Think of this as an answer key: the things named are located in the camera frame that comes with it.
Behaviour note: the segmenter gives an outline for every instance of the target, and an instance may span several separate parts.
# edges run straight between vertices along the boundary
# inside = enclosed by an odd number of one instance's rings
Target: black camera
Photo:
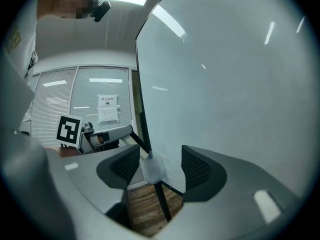
[[[109,1],[103,1],[93,10],[93,12],[90,14],[90,17],[93,17],[95,22],[99,22],[110,8],[111,5]]]

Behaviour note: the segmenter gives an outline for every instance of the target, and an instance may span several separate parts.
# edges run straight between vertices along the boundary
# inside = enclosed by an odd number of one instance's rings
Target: paper notice
[[[98,95],[98,108],[116,108],[117,95]]]
[[[101,122],[118,121],[117,107],[100,107],[98,108],[98,120]]]

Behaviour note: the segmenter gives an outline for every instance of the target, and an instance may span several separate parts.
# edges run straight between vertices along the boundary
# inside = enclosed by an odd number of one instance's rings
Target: white shirt
[[[1,48],[11,68],[16,70],[29,87],[33,77],[34,65],[38,61],[35,52],[38,0],[28,0],[12,23]],[[31,104],[24,115],[23,122],[31,121]]]

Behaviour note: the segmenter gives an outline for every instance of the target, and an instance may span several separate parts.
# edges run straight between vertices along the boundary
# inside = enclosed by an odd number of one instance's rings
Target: printed sign
[[[60,114],[55,130],[55,141],[71,147],[79,147],[83,118]]]
[[[98,108],[116,108],[117,95],[98,95]]]

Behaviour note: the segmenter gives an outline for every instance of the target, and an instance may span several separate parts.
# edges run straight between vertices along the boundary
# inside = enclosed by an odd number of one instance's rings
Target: whiteboard
[[[136,42],[163,181],[185,192],[189,145],[250,161],[303,195],[319,150],[319,51],[308,19],[290,0],[159,6]]]

